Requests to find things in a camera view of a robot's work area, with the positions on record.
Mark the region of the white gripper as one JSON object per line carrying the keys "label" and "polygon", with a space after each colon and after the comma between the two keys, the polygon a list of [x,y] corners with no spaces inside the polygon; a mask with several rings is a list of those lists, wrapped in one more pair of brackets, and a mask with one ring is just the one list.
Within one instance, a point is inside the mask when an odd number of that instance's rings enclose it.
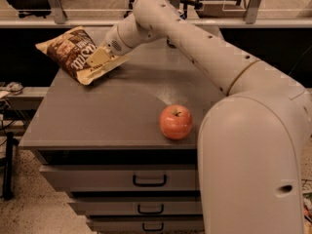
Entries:
{"label": "white gripper", "polygon": [[105,64],[110,61],[110,54],[123,56],[131,51],[122,40],[118,32],[118,26],[114,25],[105,34],[103,41],[100,43],[103,48],[97,48],[86,60],[90,67]]}

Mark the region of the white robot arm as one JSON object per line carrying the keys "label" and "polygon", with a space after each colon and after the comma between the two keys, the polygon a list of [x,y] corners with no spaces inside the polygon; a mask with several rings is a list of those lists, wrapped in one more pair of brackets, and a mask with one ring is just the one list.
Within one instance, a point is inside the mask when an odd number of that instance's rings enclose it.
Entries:
{"label": "white robot arm", "polygon": [[312,100],[292,77],[182,19],[135,0],[101,45],[113,56],[167,37],[223,93],[202,120],[198,173],[206,234],[305,234],[301,151]]}

